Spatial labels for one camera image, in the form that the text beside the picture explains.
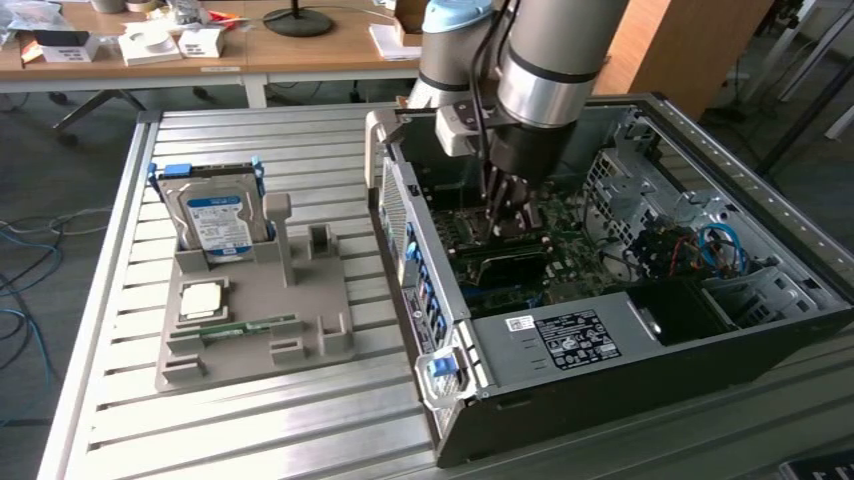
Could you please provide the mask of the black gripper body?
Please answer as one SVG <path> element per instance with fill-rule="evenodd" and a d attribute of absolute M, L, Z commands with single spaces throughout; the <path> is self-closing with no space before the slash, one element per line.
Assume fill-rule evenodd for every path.
<path fill-rule="evenodd" d="M 559 128 L 526 124 L 494 129 L 490 161 L 505 173 L 523 179 L 545 179 L 555 170 L 578 123 Z"/>

